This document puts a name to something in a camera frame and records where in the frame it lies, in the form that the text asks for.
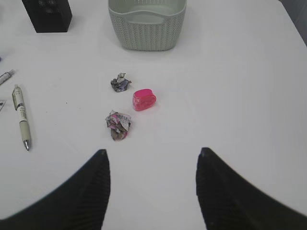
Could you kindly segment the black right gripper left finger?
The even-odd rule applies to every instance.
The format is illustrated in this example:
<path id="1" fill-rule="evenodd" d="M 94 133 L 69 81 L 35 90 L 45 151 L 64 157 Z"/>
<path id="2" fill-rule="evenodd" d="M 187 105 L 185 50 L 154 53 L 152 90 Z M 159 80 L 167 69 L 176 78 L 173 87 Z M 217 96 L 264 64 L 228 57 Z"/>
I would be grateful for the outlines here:
<path id="1" fill-rule="evenodd" d="M 100 230 L 110 197 L 107 152 L 98 150 L 72 177 L 26 209 L 1 220 L 2 230 Z"/>

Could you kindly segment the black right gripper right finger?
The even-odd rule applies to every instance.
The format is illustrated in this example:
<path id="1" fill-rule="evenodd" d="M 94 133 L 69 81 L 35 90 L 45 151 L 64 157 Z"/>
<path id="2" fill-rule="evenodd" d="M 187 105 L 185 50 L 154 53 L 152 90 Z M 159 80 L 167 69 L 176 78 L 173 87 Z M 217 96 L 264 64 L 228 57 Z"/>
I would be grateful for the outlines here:
<path id="1" fill-rule="evenodd" d="M 266 195 L 202 148 L 196 194 L 208 230 L 305 230 L 307 218 Z"/>

